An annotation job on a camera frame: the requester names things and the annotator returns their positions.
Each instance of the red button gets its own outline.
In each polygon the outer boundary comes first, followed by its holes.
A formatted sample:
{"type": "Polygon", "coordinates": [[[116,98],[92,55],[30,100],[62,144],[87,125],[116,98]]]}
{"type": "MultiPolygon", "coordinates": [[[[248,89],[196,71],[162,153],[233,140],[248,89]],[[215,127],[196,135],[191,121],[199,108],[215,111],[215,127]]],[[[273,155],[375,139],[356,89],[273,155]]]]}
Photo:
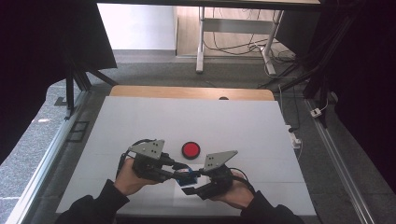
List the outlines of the red button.
{"type": "Polygon", "coordinates": [[[188,160],[193,160],[199,156],[201,148],[194,142],[188,142],[181,148],[181,153],[188,160]]]}

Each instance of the black jacket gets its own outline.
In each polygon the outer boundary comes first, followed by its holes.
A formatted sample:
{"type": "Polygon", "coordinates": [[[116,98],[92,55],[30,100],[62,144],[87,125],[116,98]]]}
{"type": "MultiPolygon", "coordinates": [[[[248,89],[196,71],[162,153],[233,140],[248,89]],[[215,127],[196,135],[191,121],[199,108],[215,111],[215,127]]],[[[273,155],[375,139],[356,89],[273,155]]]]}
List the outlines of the black jacket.
{"type": "MultiPolygon", "coordinates": [[[[78,199],[68,211],[58,217],[56,223],[112,223],[117,211],[128,202],[129,199],[114,187],[113,182],[107,180],[97,199],[94,199],[91,195],[78,199]]],[[[286,206],[278,205],[274,208],[259,191],[254,195],[254,199],[249,206],[242,210],[241,217],[250,219],[257,224],[304,223],[286,206]]]]}

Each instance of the hand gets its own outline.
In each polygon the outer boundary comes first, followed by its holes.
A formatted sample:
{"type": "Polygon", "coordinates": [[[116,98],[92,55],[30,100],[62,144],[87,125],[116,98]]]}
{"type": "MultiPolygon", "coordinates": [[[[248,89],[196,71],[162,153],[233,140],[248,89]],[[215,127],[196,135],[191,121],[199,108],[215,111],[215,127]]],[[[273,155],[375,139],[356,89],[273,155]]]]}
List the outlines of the hand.
{"type": "Polygon", "coordinates": [[[146,185],[155,185],[158,182],[153,180],[147,180],[137,177],[132,169],[134,159],[128,158],[125,160],[116,181],[114,187],[118,189],[123,195],[128,196],[135,194],[146,185]]]}
{"type": "MultiPolygon", "coordinates": [[[[233,172],[233,175],[244,178],[236,172],[233,172]]],[[[240,181],[233,180],[233,186],[226,193],[215,196],[210,200],[224,202],[234,208],[243,209],[248,207],[253,198],[254,195],[250,192],[248,186],[240,181]]]]}

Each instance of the white tabletop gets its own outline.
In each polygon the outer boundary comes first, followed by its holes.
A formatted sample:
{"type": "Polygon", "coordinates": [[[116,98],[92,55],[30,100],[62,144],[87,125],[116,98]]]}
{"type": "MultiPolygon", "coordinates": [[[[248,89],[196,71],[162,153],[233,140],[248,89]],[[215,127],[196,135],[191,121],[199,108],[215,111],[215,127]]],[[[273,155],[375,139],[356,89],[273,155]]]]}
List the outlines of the white tabletop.
{"type": "MultiPolygon", "coordinates": [[[[145,138],[164,139],[163,152],[194,169],[203,167],[208,153],[238,150],[227,166],[243,170],[273,206],[284,204],[296,215],[315,214],[277,102],[110,96],[57,212],[84,195],[97,197],[106,179],[114,179],[120,154],[145,138]],[[189,141],[201,147],[193,161],[181,155],[181,147],[189,141]]],[[[201,177],[199,184],[206,182],[201,177]]],[[[144,187],[129,198],[119,214],[239,216],[240,212],[196,195],[185,196],[175,180],[144,187]]]]}

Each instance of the wooden table edge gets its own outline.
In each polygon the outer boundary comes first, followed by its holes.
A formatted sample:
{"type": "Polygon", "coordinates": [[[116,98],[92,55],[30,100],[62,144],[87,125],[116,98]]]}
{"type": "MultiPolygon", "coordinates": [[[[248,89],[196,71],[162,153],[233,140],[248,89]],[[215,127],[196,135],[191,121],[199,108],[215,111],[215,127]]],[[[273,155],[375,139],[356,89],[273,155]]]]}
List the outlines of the wooden table edge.
{"type": "Polygon", "coordinates": [[[227,97],[229,100],[274,101],[269,90],[224,89],[199,87],[164,87],[164,86],[126,86],[118,85],[111,89],[110,96],[212,99],[227,97]]]}

